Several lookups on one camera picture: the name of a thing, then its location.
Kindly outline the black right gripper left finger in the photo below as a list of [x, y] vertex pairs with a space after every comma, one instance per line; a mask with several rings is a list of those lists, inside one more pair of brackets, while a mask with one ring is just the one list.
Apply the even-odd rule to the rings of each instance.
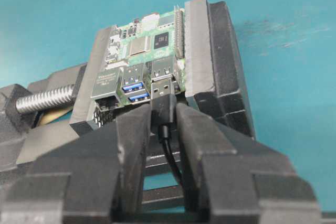
[[137, 211], [150, 138], [142, 105], [38, 157], [7, 190], [1, 223], [111, 223]]

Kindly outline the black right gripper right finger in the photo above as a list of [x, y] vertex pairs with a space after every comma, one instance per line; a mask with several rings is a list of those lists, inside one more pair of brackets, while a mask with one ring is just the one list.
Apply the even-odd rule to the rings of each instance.
[[176, 107], [185, 207], [208, 223], [319, 223], [288, 157], [185, 104]]

